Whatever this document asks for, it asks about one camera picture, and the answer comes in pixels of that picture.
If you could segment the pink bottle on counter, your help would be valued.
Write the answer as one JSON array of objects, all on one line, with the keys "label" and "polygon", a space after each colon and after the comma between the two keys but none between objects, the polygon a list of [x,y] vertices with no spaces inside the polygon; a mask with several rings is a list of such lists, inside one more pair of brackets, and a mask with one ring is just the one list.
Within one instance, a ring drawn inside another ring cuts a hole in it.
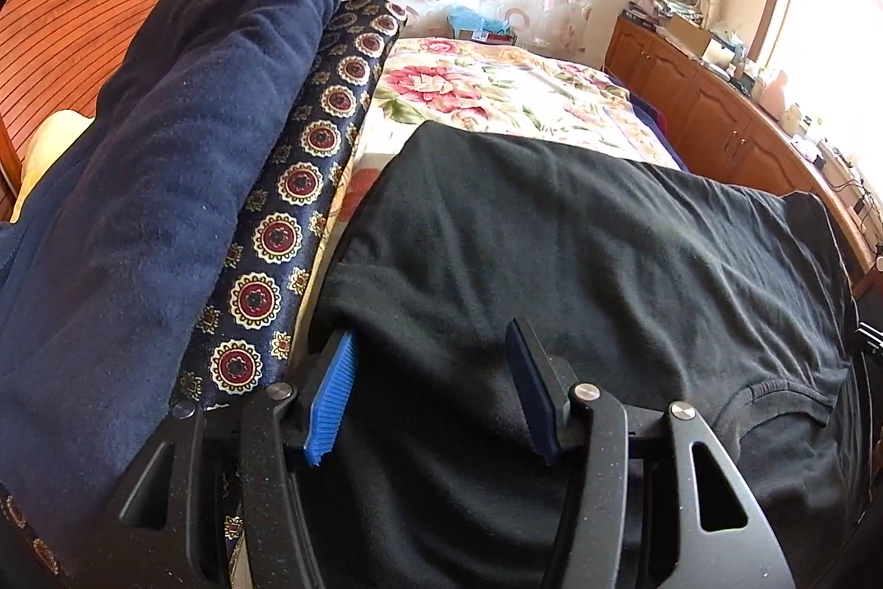
[{"label": "pink bottle on counter", "polygon": [[763,89],[757,100],[757,104],[775,121],[780,121],[789,107],[786,97],[787,82],[789,78],[784,70],[780,70],[775,76],[769,76],[763,81]]}]

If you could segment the blue tissue pack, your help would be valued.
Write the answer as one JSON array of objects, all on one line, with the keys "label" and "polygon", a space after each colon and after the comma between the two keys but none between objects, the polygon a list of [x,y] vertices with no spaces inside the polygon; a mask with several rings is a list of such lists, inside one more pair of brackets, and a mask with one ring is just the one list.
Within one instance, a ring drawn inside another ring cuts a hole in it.
[{"label": "blue tissue pack", "polygon": [[507,21],[488,18],[465,6],[449,6],[446,19],[452,36],[484,45],[515,45],[517,35]]}]

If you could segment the window with wooden frame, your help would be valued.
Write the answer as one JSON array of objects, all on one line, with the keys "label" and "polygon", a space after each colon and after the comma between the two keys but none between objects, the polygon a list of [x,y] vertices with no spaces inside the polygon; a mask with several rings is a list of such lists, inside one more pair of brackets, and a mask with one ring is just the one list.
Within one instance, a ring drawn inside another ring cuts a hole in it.
[{"label": "window with wooden frame", "polygon": [[881,0],[778,0],[762,64],[786,102],[866,181],[881,184]]}]

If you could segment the patterned medallion folded quilt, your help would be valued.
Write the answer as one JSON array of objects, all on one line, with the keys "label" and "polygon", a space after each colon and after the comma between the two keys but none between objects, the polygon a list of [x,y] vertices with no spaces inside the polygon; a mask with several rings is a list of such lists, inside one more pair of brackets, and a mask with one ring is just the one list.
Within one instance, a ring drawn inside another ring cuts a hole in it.
[{"label": "patterned medallion folded quilt", "polygon": [[168,417],[127,469],[121,516],[94,534],[91,562],[127,586],[142,585],[148,550],[186,508],[206,572],[225,583],[221,562],[241,543],[241,405],[288,369],[332,201],[406,18],[386,0],[347,0],[323,33],[190,335]]}]

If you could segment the black printed t-shirt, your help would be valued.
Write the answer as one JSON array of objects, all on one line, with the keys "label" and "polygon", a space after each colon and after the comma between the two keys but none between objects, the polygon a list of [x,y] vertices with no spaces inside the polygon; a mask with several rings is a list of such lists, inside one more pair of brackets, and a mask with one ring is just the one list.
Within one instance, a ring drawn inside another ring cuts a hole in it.
[{"label": "black printed t-shirt", "polygon": [[329,586],[538,586],[566,476],[507,368],[516,319],[625,404],[693,404],[797,586],[828,568],[864,508],[866,433],[823,203],[427,123],[349,222],[311,321],[313,346],[355,336],[305,486]]}]

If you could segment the wooden cabinet counter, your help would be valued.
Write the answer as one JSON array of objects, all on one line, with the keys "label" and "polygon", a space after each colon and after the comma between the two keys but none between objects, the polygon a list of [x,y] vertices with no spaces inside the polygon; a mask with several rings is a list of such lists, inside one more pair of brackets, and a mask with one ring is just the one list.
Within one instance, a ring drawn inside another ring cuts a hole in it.
[{"label": "wooden cabinet counter", "polygon": [[666,118],[666,137],[690,171],[784,196],[813,193],[834,221],[850,278],[877,270],[859,220],[789,136],[735,87],[655,31],[621,15],[605,70]]}]

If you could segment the cardboard box on counter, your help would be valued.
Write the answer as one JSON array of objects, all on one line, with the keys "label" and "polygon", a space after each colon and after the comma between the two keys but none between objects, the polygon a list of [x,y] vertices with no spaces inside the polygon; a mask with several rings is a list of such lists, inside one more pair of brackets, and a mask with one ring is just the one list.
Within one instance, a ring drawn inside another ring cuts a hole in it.
[{"label": "cardboard box on counter", "polygon": [[735,59],[735,51],[723,40],[681,15],[672,15],[664,24],[664,29],[688,52],[706,63],[727,67]]}]

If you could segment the navy blue folded blanket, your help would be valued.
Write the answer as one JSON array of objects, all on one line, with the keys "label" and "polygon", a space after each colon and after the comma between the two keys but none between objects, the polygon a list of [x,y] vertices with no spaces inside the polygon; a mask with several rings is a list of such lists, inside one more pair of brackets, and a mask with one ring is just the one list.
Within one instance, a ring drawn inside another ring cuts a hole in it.
[{"label": "navy blue folded blanket", "polygon": [[72,571],[162,422],[236,218],[341,0],[158,0],[2,230],[2,515]]}]

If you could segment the yellow plush toy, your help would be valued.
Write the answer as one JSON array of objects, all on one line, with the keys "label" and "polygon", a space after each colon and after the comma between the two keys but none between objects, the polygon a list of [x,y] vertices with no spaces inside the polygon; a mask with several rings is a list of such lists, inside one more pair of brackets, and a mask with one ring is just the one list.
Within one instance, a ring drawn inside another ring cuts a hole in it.
[{"label": "yellow plush toy", "polygon": [[72,109],[54,112],[40,123],[25,148],[23,166],[21,166],[23,172],[21,188],[13,205],[10,221],[19,220],[24,203],[36,184],[91,124],[93,118]]}]

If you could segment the large rose floral blanket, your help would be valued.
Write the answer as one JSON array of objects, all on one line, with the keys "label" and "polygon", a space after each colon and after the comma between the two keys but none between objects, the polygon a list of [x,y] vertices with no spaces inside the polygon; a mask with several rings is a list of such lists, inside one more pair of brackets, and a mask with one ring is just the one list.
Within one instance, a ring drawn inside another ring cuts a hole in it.
[{"label": "large rose floral blanket", "polygon": [[425,121],[685,167],[630,91],[606,73],[515,46],[398,40],[374,91],[356,157],[383,165]]}]

